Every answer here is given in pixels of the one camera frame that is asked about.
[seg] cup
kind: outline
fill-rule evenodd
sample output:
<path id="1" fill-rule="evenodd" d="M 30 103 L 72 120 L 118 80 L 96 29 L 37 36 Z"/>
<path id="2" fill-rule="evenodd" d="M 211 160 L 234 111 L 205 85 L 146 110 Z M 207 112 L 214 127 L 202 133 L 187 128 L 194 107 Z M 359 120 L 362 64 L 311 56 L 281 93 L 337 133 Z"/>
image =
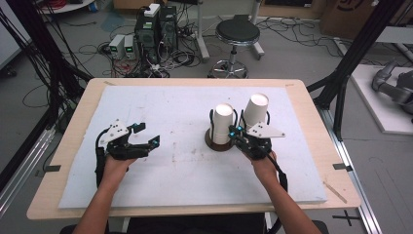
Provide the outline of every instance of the cup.
<path id="1" fill-rule="evenodd" d="M 256 123 L 265 122 L 268 103 L 269 100 L 267 96 L 259 93 L 252 95 L 242 117 L 245 120 L 246 126 L 244 125 L 244 121 L 241 121 L 241 125 L 249 130 Z"/>
<path id="2" fill-rule="evenodd" d="M 230 125 L 233 125 L 234 108 L 228 103 L 221 103 L 215 107 L 212 115 L 212 123 L 209 128 L 209 137 L 213 143 L 226 144 Z"/>

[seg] cardboard box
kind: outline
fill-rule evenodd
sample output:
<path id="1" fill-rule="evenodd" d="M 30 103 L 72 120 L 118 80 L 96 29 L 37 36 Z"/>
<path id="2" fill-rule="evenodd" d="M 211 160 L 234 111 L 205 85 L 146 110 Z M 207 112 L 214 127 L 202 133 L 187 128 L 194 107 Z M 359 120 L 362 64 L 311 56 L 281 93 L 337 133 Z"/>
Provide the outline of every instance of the cardboard box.
<path id="1" fill-rule="evenodd" d="M 313 0 L 312 6 L 310 8 L 267 5 L 265 4 L 265 1 L 263 1 L 260 5 L 258 15 L 260 17 L 315 20 L 321 17 L 321 14 L 324 11 L 326 5 L 325 1 L 327 0 Z"/>
<path id="2" fill-rule="evenodd" d="M 398 9 L 397 13 L 394 15 L 394 17 L 391 20 L 391 25 L 395 24 L 398 19 L 400 18 L 400 16 L 404 13 L 404 11 L 407 9 L 407 7 L 409 6 L 410 1 L 405 1 L 403 3 L 403 5 L 401 5 L 400 9 Z M 404 25 L 407 24 L 408 22 L 410 22 L 413 19 L 413 9 L 411 9 L 405 16 L 404 18 L 401 20 L 401 22 L 399 24 Z"/>
<path id="3" fill-rule="evenodd" d="M 148 7 L 151 3 L 159 3 L 157 0 L 113 0 L 115 9 L 132 9 L 137 10 L 141 7 Z"/>
<path id="4" fill-rule="evenodd" d="M 373 0 L 327 0 L 319 22 L 322 34 L 355 39 L 374 10 Z"/>

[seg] human arm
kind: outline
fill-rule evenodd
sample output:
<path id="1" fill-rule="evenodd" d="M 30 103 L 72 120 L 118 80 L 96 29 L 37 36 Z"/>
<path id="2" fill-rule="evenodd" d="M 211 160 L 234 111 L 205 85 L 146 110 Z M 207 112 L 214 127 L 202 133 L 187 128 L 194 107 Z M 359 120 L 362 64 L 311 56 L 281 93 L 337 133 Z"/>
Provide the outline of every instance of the human arm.
<path id="1" fill-rule="evenodd" d="M 270 155 L 273 159 L 276 158 L 274 152 Z M 277 179 L 277 170 L 270 159 L 251 160 L 251 164 L 270 196 L 285 233 L 320 233 L 313 222 L 282 188 Z"/>
<path id="2" fill-rule="evenodd" d="M 135 159 L 125 161 L 115 160 L 112 156 L 107 156 L 100 186 L 86 208 L 80 222 L 77 224 L 73 232 L 74 234 L 104 233 L 113 196 L 118 190 L 119 184 L 124 178 L 128 166 L 134 161 Z"/>

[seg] wrist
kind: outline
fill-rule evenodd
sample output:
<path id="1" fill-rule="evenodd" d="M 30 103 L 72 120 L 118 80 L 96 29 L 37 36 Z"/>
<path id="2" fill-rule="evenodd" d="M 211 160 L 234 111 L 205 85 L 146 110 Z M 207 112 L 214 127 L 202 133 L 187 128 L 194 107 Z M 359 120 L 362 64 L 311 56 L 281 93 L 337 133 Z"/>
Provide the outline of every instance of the wrist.
<path id="1" fill-rule="evenodd" d="M 258 177 L 260 182 L 264 187 L 268 186 L 280 186 L 279 180 L 277 179 L 277 174 L 264 174 Z"/>
<path id="2" fill-rule="evenodd" d="M 115 194 L 116 191 L 118 190 L 118 187 L 119 185 L 115 186 L 113 184 L 101 183 L 97 191 L 100 191 L 106 194 Z"/>

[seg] black stool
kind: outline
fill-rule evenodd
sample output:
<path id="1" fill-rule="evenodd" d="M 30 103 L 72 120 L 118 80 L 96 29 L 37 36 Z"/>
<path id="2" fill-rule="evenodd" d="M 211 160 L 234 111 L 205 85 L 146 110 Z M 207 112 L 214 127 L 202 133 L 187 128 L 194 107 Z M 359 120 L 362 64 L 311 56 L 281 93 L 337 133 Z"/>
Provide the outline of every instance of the black stool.
<path id="1" fill-rule="evenodd" d="M 233 45 L 229 59 L 220 60 L 209 71 L 209 78 L 247 78 L 246 66 L 235 59 L 238 46 L 251 46 L 258 41 L 259 28 L 251 23 L 247 16 L 235 16 L 216 26 L 216 37 Z"/>

